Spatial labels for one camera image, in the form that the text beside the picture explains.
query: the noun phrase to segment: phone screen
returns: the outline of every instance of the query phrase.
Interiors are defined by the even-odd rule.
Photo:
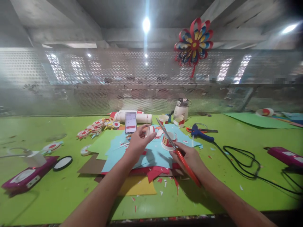
[[[136,113],[125,113],[125,133],[133,133],[137,129]]]

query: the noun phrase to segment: magenta device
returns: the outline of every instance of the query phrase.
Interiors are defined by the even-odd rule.
[[[1,187],[10,197],[29,191],[57,162],[59,156],[45,157],[46,163],[41,167],[29,167],[9,179]]]
[[[303,167],[303,157],[295,154],[294,152],[291,152],[283,147],[265,147],[264,149],[266,149],[267,153],[269,153],[271,156],[274,156],[288,166],[296,165]]]

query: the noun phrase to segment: concrete ceiling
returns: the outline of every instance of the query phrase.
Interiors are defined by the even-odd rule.
[[[141,28],[148,12],[153,28],[188,27],[214,0],[77,0],[102,28]]]
[[[210,20],[213,48],[291,49],[295,38],[281,30],[298,21],[283,0],[1,0],[0,11],[19,23],[17,31],[34,45],[69,48],[173,48],[179,32],[200,17]],[[147,37],[143,19],[149,16]]]

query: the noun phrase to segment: green tabletop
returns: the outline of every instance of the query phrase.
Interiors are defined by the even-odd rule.
[[[30,225],[61,223],[76,206],[96,187],[95,175],[79,175],[77,171],[90,158],[80,155],[80,150],[94,140],[76,140],[76,135],[100,117],[20,117],[0,118],[0,156],[7,155],[8,147],[26,147],[41,150],[49,144],[48,137],[66,133],[64,145],[54,152],[61,157],[71,155],[73,163],[60,172],[48,172],[30,191],[8,198],[0,189],[0,224]],[[229,145],[253,152],[263,168],[259,175],[279,185],[292,189],[281,175],[286,165],[267,154],[263,147],[281,146],[303,155],[303,130],[300,129],[257,129],[223,114],[212,117],[192,116],[185,126],[193,123],[206,124],[219,133],[209,133],[220,147]],[[201,139],[203,149],[197,148],[209,170],[247,203],[260,211],[294,209],[299,199],[286,191],[277,189],[261,180],[248,180],[232,167],[226,157],[212,144]],[[235,154],[242,162],[250,160]],[[3,184],[27,168],[21,158],[0,159],[0,184]],[[300,182],[299,176],[292,176]],[[175,182],[167,178],[167,187],[154,181],[157,195],[143,195],[133,201],[131,196],[118,197],[111,213],[111,220],[187,216],[223,213],[223,208],[191,180],[179,180],[177,195]]]

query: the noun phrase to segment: paper pinwheel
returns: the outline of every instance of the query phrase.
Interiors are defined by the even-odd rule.
[[[175,60],[179,61],[180,66],[193,65],[191,78],[199,60],[207,58],[206,49],[211,49],[213,46],[213,42],[209,41],[213,34],[212,30],[208,30],[210,24],[209,20],[202,23],[200,18],[195,19],[190,26],[190,31],[183,29],[179,33],[179,42],[175,44],[175,51],[180,51]]]

